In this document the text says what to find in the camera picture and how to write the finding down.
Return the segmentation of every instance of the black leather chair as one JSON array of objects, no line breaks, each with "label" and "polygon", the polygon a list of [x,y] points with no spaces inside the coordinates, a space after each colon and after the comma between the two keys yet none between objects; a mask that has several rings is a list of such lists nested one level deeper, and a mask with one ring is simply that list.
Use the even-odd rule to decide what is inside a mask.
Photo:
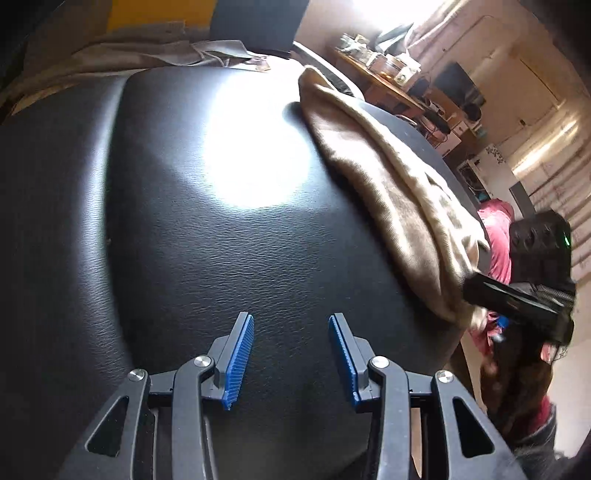
[{"label": "black leather chair", "polygon": [[[362,106],[476,216],[416,130]],[[132,367],[178,368],[241,310],[255,317],[241,396],[210,412],[220,479],[342,478],[369,418],[342,393],[329,315],[423,374],[462,334],[322,161],[296,82],[208,67],[93,80],[8,118],[0,152],[3,478],[52,478]]]}]

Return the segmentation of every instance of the person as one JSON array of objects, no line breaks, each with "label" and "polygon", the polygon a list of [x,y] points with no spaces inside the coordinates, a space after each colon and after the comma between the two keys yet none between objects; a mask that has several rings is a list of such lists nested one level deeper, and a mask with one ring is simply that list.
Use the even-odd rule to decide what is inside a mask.
[{"label": "person", "polygon": [[[515,220],[513,207],[502,200],[483,202],[478,210],[491,246],[491,266],[488,275],[504,284],[511,283],[509,256],[509,226]],[[470,332],[476,347],[484,355],[480,370],[482,401],[489,417],[501,436],[515,453],[528,480],[574,480],[591,475],[591,432],[577,456],[557,458],[554,451],[556,436],[556,406],[547,391],[552,380],[548,358],[530,359],[517,365],[523,347],[523,330],[517,325],[502,329],[499,315],[488,312],[484,331]],[[509,383],[517,389],[509,392]],[[511,395],[509,415],[500,423],[501,405]]]},{"label": "person", "polygon": [[560,457],[554,451],[556,406],[547,391],[552,380],[552,367],[541,357],[526,365],[516,365],[522,348],[522,330],[509,325],[503,332],[503,343],[493,343],[480,371],[482,401],[489,417],[495,418],[509,395],[510,381],[518,382],[513,390],[510,421],[495,427],[507,442],[528,480],[579,480],[591,477],[591,432],[578,454]]},{"label": "person", "polygon": [[[478,216],[486,229],[491,246],[491,266],[488,276],[508,285],[511,283],[511,257],[509,256],[509,225],[515,220],[511,204],[499,199],[488,200],[480,204]],[[483,331],[471,330],[472,340],[482,353],[491,352],[492,338],[501,333],[497,325],[498,314],[489,311]]]}]

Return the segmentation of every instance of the blue rubber pad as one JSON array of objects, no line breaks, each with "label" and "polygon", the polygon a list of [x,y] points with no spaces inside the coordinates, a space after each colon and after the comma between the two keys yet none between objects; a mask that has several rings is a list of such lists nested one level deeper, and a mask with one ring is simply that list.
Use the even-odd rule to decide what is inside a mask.
[{"label": "blue rubber pad", "polygon": [[337,370],[339,371],[340,381],[345,389],[345,394],[353,404],[354,408],[357,408],[361,402],[357,388],[357,375],[353,368],[351,355],[345,345],[345,340],[343,340],[343,336],[334,316],[331,316],[329,319],[329,336],[335,352]]},{"label": "blue rubber pad", "polygon": [[255,321],[249,315],[236,342],[232,357],[226,370],[226,385],[222,395],[222,405],[225,410],[230,410],[232,404],[238,398],[240,386],[244,377],[244,370],[251,354],[252,343],[255,339]]}]

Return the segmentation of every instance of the black clamp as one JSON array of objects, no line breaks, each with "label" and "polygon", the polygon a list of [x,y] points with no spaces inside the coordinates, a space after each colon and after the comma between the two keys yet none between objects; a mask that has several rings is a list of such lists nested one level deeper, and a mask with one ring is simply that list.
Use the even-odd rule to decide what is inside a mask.
[{"label": "black clamp", "polygon": [[157,407],[172,406],[173,480],[216,478],[202,399],[226,410],[236,401],[254,341],[254,319],[238,316],[230,335],[214,340],[178,370],[132,370],[66,458],[59,480],[143,480],[155,472]]},{"label": "black clamp", "polygon": [[509,447],[451,372],[406,372],[355,337],[342,313],[329,336],[346,395],[358,413],[371,412],[365,480],[419,478],[411,458],[410,408],[421,411],[423,480],[525,480]]}]

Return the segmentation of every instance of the silver screw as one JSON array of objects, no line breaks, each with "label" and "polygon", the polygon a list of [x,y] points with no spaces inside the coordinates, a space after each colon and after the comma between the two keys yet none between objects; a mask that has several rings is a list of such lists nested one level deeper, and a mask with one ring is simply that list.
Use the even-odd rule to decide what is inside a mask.
[{"label": "silver screw", "polygon": [[139,382],[140,380],[143,380],[145,376],[146,370],[136,368],[127,374],[127,379],[131,380],[132,382]]},{"label": "silver screw", "polygon": [[211,362],[212,359],[209,358],[207,355],[199,355],[198,357],[195,357],[195,360],[193,360],[193,363],[197,367],[209,367],[209,364]]},{"label": "silver screw", "polygon": [[371,359],[371,364],[377,368],[386,368],[390,364],[390,360],[384,356],[375,356]]},{"label": "silver screw", "polygon": [[453,374],[447,370],[440,370],[439,372],[437,372],[435,374],[435,377],[441,382],[441,383],[450,383],[453,382]]}]

